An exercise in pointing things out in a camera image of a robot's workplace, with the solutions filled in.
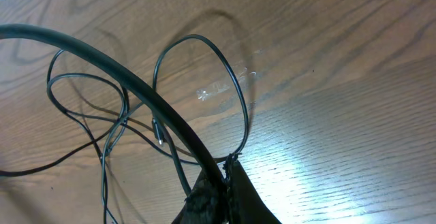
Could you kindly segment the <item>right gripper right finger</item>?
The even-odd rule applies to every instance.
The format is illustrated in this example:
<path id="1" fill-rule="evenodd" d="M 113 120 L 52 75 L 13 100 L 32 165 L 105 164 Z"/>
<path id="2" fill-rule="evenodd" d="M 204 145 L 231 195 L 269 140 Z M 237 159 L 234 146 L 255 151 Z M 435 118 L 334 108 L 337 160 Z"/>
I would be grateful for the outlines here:
<path id="1" fill-rule="evenodd" d="M 238 154 L 229 154 L 223 168 L 228 186 L 229 223 L 281 224 L 258 195 L 238 160 Z"/>

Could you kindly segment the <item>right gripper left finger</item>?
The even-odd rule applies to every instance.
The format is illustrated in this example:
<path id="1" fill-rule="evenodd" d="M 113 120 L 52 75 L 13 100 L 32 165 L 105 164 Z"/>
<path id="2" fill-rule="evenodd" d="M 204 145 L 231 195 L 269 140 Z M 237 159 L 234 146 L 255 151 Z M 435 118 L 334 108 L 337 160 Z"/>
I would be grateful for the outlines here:
<path id="1" fill-rule="evenodd" d="M 222 223 L 227 223 L 225 197 L 208 181 L 202 170 L 172 224 Z"/>

